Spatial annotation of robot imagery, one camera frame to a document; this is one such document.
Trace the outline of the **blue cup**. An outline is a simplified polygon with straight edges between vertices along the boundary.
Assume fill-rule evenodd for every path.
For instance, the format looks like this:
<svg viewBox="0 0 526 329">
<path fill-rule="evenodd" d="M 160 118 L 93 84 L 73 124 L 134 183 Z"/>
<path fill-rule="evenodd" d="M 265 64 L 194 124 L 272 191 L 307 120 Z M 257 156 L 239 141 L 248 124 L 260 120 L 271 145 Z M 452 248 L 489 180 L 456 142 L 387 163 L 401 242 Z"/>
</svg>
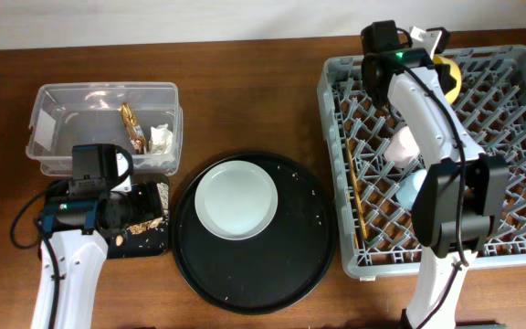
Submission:
<svg viewBox="0 0 526 329">
<path fill-rule="evenodd" d="M 412 209 L 417 194 L 426 179 L 426 175 L 427 170 L 420 169 L 400 182 L 399 189 L 395 193 L 395 198 L 402 207 L 409 210 Z"/>
</svg>

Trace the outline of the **pink cup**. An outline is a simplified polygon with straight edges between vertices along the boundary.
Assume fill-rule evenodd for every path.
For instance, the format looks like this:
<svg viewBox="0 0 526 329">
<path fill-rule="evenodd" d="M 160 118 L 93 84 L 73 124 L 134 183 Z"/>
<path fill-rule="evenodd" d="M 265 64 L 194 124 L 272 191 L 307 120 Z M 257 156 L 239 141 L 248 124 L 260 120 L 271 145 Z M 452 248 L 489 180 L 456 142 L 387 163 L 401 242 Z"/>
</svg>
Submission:
<svg viewBox="0 0 526 329">
<path fill-rule="evenodd" d="M 419 146 L 408 126 L 394 134 L 384 151 L 384 159 L 400 169 L 408 167 L 419 155 Z"/>
</svg>

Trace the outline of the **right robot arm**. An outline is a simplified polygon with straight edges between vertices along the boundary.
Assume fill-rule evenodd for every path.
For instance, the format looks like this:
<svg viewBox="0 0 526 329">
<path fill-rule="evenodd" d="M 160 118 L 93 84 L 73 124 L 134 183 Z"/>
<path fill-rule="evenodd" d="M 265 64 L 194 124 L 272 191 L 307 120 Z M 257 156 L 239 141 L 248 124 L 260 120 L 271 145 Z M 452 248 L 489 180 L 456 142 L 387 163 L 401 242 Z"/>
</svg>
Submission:
<svg viewBox="0 0 526 329">
<path fill-rule="evenodd" d="M 426 166 L 411 210 L 422 252 L 403 328 L 456 327 L 463 282 L 499 228 L 510 175 L 504 157 L 487 154 L 451 107 L 461 76 L 440 56 L 449 38 L 443 27 L 406 31 L 393 20 L 361 32 L 363 88 L 373 105 L 400 111 Z"/>
</svg>

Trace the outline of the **food scraps pile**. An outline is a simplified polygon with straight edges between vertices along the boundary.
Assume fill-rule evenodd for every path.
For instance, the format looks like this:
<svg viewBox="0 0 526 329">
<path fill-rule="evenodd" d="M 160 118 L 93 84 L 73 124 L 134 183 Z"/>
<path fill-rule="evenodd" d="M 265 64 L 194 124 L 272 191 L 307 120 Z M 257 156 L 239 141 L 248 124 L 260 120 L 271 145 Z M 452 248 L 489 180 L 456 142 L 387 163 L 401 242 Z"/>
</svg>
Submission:
<svg viewBox="0 0 526 329">
<path fill-rule="evenodd" d="M 165 182 L 145 182 L 134 186 L 133 217 L 114 238 L 117 248 L 166 249 L 170 187 Z"/>
</svg>

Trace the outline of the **grey plate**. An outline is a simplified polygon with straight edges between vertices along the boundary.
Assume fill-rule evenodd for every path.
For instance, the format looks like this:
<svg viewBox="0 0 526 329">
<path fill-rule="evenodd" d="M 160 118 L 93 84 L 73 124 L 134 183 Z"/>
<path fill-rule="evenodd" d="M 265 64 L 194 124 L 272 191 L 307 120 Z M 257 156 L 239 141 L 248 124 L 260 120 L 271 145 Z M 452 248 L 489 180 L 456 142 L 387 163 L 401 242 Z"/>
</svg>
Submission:
<svg viewBox="0 0 526 329">
<path fill-rule="evenodd" d="M 250 239 L 271 223 L 279 205 L 276 185 L 262 167 L 242 160 L 208 169 L 195 190 L 195 212 L 214 236 Z"/>
</svg>

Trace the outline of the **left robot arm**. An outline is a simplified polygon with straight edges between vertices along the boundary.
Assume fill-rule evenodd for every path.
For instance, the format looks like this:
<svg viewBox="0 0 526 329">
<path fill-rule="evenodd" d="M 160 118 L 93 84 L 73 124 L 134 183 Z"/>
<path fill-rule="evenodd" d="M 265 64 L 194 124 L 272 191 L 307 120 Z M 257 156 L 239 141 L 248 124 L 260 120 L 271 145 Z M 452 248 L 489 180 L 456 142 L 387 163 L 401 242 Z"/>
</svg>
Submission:
<svg viewBox="0 0 526 329">
<path fill-rule="evenodd" d="M 90 327 L 106 260 L 167 251 L 169 187 L 165 175 L 135 173 L 118 145 L 73 147 L 70 178 L 49 187 L 35 221 L 42 268 L 32 327 Z"/>
</svg>

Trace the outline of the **yellow bowl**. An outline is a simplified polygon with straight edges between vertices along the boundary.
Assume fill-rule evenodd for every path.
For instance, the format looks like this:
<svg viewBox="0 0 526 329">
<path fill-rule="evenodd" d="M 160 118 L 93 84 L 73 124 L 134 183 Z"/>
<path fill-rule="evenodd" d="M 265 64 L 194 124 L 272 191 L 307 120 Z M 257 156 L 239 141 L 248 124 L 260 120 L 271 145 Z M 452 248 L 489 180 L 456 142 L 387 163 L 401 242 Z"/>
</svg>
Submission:
<svg viewBox="0 0 526 329">
<path fill-rule="evenodd" d="M 454 103 L 461 90 L 462 76 L 458 64 L 452 59 L 435 55 L 433 58 L 438 81 L 449 104 Z"/>
</svg>

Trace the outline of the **gold snack wrapper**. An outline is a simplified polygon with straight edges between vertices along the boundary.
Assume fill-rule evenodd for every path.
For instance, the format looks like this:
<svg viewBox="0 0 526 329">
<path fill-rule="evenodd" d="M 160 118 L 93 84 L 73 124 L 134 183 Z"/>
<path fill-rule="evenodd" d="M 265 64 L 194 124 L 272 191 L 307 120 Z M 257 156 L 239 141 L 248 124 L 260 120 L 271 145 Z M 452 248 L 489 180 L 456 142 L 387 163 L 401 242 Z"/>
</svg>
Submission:
<svg viewBox="0 0 526 329">
<path fill-rule="evenodd" d="M 120 114 L 135 153 L 145 154 L 147 150 L 147 140 L 137 116 L 128 103 L 124 102 L 121 105 Z"/>
</svg>

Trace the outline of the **wooden chopstick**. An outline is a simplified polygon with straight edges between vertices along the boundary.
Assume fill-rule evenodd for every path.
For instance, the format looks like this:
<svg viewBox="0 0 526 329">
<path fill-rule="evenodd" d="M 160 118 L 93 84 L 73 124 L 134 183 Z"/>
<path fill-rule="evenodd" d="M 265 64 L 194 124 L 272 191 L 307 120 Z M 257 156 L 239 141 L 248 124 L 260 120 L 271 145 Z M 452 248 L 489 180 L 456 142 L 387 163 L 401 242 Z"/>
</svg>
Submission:
<svg viewBox="0 0 526 329">
<path fill-rule="evenodd" d="M 351 178 L 352 178 L 352 187 L 353 187 L 354 201 L 355 201 L 356 208 L 357 208 L 357 213 L 358 213 L 359 228 L 360 228 L 363 240 L 367 240 L 368 234 L 367 234 L 367 229 L 366 229 L 365 221 L 364 221 L 364 217 L 363 217 L 363 203 L 362 203 L 361 198 L 360 198 L 360 192 L 361 191 L 360 191 L 360 187 L 358 185 L 358 180 L 357 180 L 357 176 L 356 176 L 355 163 L 354 163 L 353 158 L 352 158 L 352 151 L 351 151 L 351 147 L 350 147 L 350 140 L 347 139 L 347 138 L 345 138 L 345 145 L 346 145 L 347 156 L 348 156 L 348 160 L 349 160 L 350 174 L 351 174 Z"/>
<path fill-rule="evenodd" d="M 355 203 L 355 178 L 353 178 L 353 168 L 352 168 L 352 156 L 350 154 L 349 144 L 345 141 L 344 143 L 344 159 L 346 160 L 347 165 L 347 173 L 348 173 L 348 180 L 349 180 L 349 195 L 348 195 L 348 203 L 351 208 L 351 222 L 352 222 L 352 233 L 353 233 L 353 245 L 356 250 L 359 249 L 359 236 L 358 236 L 358 229 L 355 224 L 355 217 L 354 212 L 356 211 L 356 203 Z"/>
</svg>

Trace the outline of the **large white napkin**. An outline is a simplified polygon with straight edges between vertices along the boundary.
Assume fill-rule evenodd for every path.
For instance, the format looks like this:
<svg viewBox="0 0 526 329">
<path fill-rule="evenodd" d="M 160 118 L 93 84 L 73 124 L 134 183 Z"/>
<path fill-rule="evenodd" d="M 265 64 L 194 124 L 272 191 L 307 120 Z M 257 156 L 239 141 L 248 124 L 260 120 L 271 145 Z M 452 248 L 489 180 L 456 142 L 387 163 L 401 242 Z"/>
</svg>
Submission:
<svg viewBox="0 0 526 329">
<path fill-rule="evenodd" d="M 149 150 L 151 154 L 169 154 L 173 147 L 174 134 L 169 125 L 162 124 L 151 127 Z"/>
</svg>

